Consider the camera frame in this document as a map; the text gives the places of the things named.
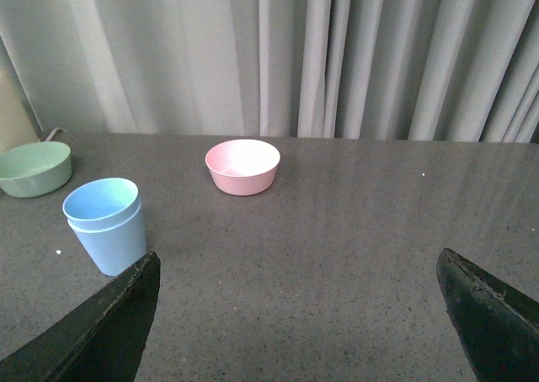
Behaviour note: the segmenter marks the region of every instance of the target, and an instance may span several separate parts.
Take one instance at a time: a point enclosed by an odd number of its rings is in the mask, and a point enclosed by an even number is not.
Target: light blue cup
[[[102,273],[116,276],[147,253],[141,199],[131,180],[86,183],[66,197],[62,209]]]

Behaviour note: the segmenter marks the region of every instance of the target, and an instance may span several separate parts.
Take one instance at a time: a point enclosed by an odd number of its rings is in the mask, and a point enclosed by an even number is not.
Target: green bowl
[[[50,193],[71,174],[71,149],[61,142],[35,142],[0,154],[0,188],[13,197]]]

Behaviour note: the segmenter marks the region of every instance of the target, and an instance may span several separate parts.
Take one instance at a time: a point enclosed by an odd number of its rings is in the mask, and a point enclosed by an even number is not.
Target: bowl rim
[[[10,178],[5,178],[2,176],[2,172],[0,172],[0,181],[8,182],[8,181],[13,181],[13,180],[23,180],[23,179],[28,179],[28,178],[33,178],[35,176],[39,176],[45,172],[49,172],[50,170],[53,170],[59,167],[62,163],[64,163],[71,156],[71,148],[69,147],[68,144],[64,144],[63,142],[58,142],[58,141],[40,141],[40,142],[31,142],[29,144],[19,145],[19,146],[16,146],[14,148],[8,149],[7,151],[0,153],[0,162],[3,159],[8,159],[8,160],[13,159],[11,157],[12,155],[16,155],[17,153],[20,153],[20,151],[23,151],[25,149],[39,150],[39,149],[45,149],[45,148],[55,148],[58,151],[65,152],[65,153],[61,156],[61,159],[59,158],[52,161],[54,163],[54,166],[42,169],[38,172],[31,174],[30,176],[25,175],[25,176],[15,176],[15,177],[10,177]]]
[[[270,150],[276,152],[276,159],[275,159],[275,164],[272,164],[272,165],[268,165],[268,168],[265,169],[264,171],[262,172],[257,172],[257,173],[253,173],[253,174],[248,174],[248,175],[243,175],[243,174],[229,174],[229,173],[224,173],[224,172],[220,172],[218,170],[216,170],[215,168],[213,168],[209,163],[208,163],[208,156],[218,147],[220,146],[223,146],[225,144],[229,144],[229,143],[242,143],[242,142],[245,142],[245,141],[248,141],[248,142],[256,142],[256,143],[259,143],[260,145],[264,145],[264,147],[268,147]],[[277,165],[279,165],[279,162],[280,162],[280,152],[279,150],[271,145],[269,142],[266,142],[266,141],[262,141],[262,140],[255,140],[255,139],[252,139],[252,138],[238,138],[238,139],[234,139],[234,140],[229,140],[229,141],[224,141],[224,142],[220,142],[218,143],[217,145],[214,145],[206,154],[205,154],[205,158],[204,158],[204,162],[206,164],[206,166],[208,167],[208,169],[210,169],[211,172],[213,173],[216,173],[216,174],[219,174],[220,176],[224,176],[224,177],[227,177],[227,178],[253,178],[255,176],[260,176],[262,174],[266,174],[267,172],[271,172],[273,169],[275,169],[277,167]]]

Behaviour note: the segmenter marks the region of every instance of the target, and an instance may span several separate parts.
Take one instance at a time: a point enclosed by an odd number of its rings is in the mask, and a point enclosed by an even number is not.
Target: plastic cup
[[[131,180],[102,178],[70,193],[62,209],[99,270],[116,276],[147,253],[141,206]]]

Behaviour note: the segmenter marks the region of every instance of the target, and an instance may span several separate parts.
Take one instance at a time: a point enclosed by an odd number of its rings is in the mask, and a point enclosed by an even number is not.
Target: cup rim
[[[69,213],[67,213],[66,204],[73,197],[74,194],[80,193],[81,190],[84,190],[85,188],[93,187],[96,183],[109,182],[111,180],[120,181],[120,182],[122,182],[124,184],[129,184],[130,186],[135,188],[135,191],[136,191],[135,195],[134,195],[133,199],[129,201],[129,204],[126,204],[121,210],[117,210],[117,211],[115,211],[115,212],[113,212],[111,214],[100,216],[100,217],[97,217],[97,218],[77,218],[76,216],[73,216],[73,215],[70,215]],[[63,201],[63,203],[61,205],[61,210],[63,211],[64,215],[69,220],[75,221],[75,223],[78,223],[78,224],[96,223],[96,222],[101,221],[101,220],[107,220],[109,218],[112,218],[112,217],[118,215],[119,213],[125,212],[126,210],[128,210],[139,199],[138,194],[139,194],[139,192],[138,192],[138,187],[136,186],[136,184],[134,182],[132,182],[131,180],[127,179],[127,178],[100,178],[98,180],[93,180],[92,182],[85,183],[82,186],[79,186],[79,187],[75,188],[73,191],[71,191],[71,193],[64,199],[64,201]]]

